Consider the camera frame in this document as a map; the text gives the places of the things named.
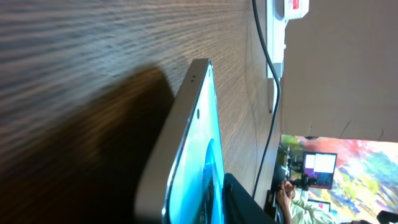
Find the teal screen smartphone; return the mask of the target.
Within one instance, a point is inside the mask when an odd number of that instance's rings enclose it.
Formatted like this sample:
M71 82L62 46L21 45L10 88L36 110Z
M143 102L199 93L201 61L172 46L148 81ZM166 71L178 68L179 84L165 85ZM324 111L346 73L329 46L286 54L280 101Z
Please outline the teal screen smartphone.
M223 175L213 65L195 59L139 181L135 222L210 222Z

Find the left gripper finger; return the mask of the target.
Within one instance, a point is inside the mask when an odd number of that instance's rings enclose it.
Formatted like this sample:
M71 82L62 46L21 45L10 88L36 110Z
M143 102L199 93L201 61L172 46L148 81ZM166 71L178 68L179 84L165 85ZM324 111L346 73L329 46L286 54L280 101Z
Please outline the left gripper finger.
M276 224L248 194L233 174L224 175L223 214L226 224Z

